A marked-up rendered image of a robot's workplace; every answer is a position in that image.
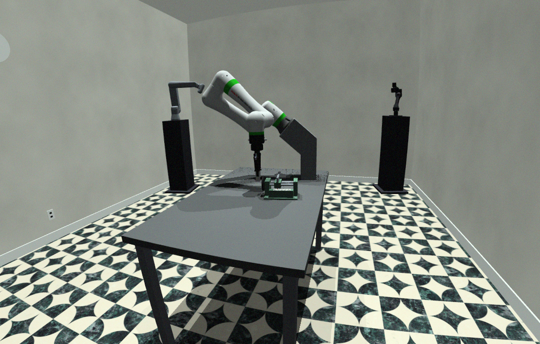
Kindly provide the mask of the green bench vise with handwheel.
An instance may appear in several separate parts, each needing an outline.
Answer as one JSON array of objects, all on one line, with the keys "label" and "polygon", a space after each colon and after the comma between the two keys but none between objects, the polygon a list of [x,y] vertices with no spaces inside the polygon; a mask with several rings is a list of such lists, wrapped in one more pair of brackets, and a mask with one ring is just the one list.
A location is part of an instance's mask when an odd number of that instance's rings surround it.
[{"label": "green bench vise with handwheel", "polygon": [[[271,181],[271,178],[262,178],[262,189],[265,192],[264,200],[297,200],[297,180],[294,178],[294,182],[285,182],[279,178],[279,174],[275,181]],[[274,189],[271,189],[274,186]],[[293,189],[281,189],[281,186],[293,186]]]}]

